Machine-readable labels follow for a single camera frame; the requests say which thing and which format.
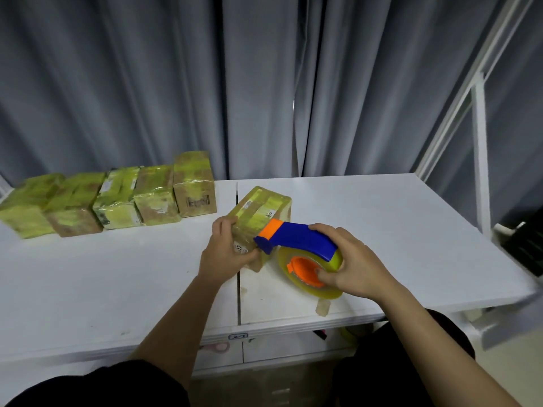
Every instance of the taped cardboard box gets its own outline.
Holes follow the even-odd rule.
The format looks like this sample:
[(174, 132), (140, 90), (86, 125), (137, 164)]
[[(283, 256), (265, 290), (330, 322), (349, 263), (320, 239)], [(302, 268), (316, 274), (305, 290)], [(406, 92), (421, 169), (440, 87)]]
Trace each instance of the taped cardboard box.
[[(254, 187), (234, 209), (228, 213), (229, 217), (237, 216), (237, 222), (232, 226), (234, 246), (240, 253), (246, 253), (256, 248), (254, 238), (262, 231), (272, 218), (290, 221), (292, 198), (270, 191), (265, 188)], [(258, 272), (269, 260), (266, 253), (249, 264), (249, 268)]]
[(112, 169), (100, 188), (92, 209), (107, 230), (137, 227), (141, 217), (133, 200), (140, 167)]
[(0, 220), (21, 238), (54, 233), (44, 207), (63, 180), (64, 176), (58, 173), (27, 178), (0, 204)]
[(134, 201), (146, 226), (178, 222), (181, 216), (173, 195), (173, 167), (143, 167), (134, 189)]
[(187, 151), (175, 157), (173, 190), (182, 217), (217, 212), (215, 182), (207, 151)]
[(83, 172), (67, 178), (45, 207), (44, 213), (60, 237), (101, 233), (102, 225), (92, 211), (103, 172)]

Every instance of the black shirt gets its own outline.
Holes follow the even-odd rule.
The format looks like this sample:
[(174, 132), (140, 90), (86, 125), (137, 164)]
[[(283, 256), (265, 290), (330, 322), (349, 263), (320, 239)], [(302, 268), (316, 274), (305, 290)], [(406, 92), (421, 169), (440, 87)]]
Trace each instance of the black shirt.
[(183, 386), (143, 360), (101, 367), (85, 376), (60, 376), (23, 391), (6, 407), (33, 405), (190, 406)]

